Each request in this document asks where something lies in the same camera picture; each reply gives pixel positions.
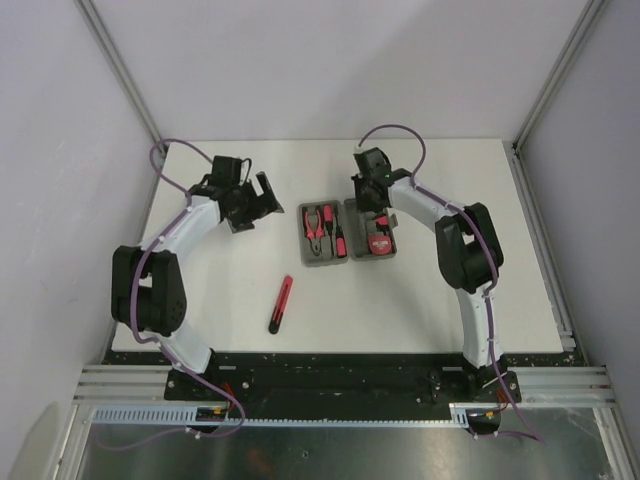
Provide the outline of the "pink handle bit screwdriver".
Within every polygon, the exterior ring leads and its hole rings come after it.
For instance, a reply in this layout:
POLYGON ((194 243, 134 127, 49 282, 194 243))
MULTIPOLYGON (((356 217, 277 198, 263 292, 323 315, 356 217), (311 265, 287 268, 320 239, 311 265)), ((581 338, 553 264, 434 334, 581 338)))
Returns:
POLYGON ((330 204, 324 204, 322 207, 323 223, 326 235, 331 239, 335 239, 335 220, 333 208, 330 204))

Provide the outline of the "red tape measure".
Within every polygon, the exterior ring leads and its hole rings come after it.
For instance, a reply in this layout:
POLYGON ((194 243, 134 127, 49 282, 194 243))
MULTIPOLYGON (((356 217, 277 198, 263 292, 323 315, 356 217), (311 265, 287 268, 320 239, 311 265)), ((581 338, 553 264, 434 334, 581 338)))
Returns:
POLYGON ((389 227, 383 226, 381 229, 370 232, 367 242, 369 251, 373 255, 389 256, 395 253, 394 240, 389 227))

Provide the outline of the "grey plastic tool case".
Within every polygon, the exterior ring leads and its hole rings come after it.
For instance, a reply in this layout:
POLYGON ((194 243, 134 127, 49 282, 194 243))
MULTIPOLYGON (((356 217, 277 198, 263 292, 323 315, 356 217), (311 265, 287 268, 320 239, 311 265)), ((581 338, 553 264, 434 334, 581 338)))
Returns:
POLYGON ((344 264, 348 260, 355 261, 374 261, 391 259, 397 254, 396 239, 394 229, 397 226, 397 220, 394 214, 387 209, 379 213, 360 212, 356 206, 355 198, 349 198, 344 201, 325 200, 320 202, 303 203, 298 206, 297 218, 299 223, 299 240, 302 263, 307 267, 322 267, 329 265, 344 264), (322 207, 324 204, 330 204, 334 212, 335 220, 335 239, 331 240, 326 235, 324 227, 324 236, 322 238, 322 252, 319 256, 315 256, 311 252, 309 241, 305 237, 303 224, 303 210, 305 208, 311 211, 318 209, 322 215, 322 207), (376 229, 374 219, 379 216, 386 215, 389 217, 389 226, 395 245, 395 253, 389 256, 376 256, 370 253, 368 248, 367 236, 376 229), (336 237, 343 236, 346 243, 347 256, 338 258, 336 255, 336 237))

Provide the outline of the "small pink handle screwdriver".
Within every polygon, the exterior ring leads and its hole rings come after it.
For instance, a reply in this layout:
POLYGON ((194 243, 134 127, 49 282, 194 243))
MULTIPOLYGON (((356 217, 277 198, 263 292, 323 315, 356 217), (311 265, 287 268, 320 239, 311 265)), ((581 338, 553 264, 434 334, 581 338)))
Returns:
POLYGON ((343 236, 336 237, 336 255, 338 258, 344 258, 347 256, 346 243, 343 236))

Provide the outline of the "pink black pliers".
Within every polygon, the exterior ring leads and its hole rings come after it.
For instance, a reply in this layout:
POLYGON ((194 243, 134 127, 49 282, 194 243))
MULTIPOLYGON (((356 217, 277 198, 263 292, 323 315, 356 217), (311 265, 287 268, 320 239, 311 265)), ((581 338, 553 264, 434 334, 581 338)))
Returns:
POLYGON ((303 224, 305 237, 309 241, 311 252, 319 256, 322 252, 322 238, 324 236, 324 226, 322 215, 318 209, 311 211, 303 210, 303 224))

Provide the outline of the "pink black utility knife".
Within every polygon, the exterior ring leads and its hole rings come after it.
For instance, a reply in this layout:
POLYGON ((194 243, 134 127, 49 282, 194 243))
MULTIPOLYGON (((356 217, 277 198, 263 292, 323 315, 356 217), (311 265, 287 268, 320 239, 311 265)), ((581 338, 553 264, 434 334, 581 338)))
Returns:
POLYGON ((272 335, 277 334, 280 329, 292 286, 293 278, 290 275, 285 276, 268 325, 268 331, 272 335))

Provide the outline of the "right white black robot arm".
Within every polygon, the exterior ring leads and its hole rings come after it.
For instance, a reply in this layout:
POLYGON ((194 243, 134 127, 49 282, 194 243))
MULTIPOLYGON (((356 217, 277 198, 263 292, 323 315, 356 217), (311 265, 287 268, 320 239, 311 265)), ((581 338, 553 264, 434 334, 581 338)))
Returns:
POLYGON ((440 274, 459 302, 464 359, 461 388, 473 401, 486 400, 506 372, 499 363, 502 351, 492 294, 504 254, 487 207, 479 202, 461 206, 422 186, 408 170, 394 170, 379 148, 357 148, 354 159, 358 173, 352 181, 359 211, 396 209, 434 233, 440 274))

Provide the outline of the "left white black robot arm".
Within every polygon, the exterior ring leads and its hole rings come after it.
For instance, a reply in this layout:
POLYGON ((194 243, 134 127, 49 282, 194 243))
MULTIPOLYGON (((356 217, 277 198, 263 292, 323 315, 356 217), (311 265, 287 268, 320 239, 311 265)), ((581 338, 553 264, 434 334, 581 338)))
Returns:
POLYGON ((232 233, 284 209, 265 172, 255 175, 261 190, 242 175, 249 158, 216 156, 211 172, 189 189, 179 213, 154 236, 136 246, 122 245, 112 257, 111 315, 135 340, 155 345, 173 368, 184 373, 197 398, 214 397, 221 376, 209 368, 213 351, 186 321, 188 303, 181 262, 206 235, 227 223, 232 233))

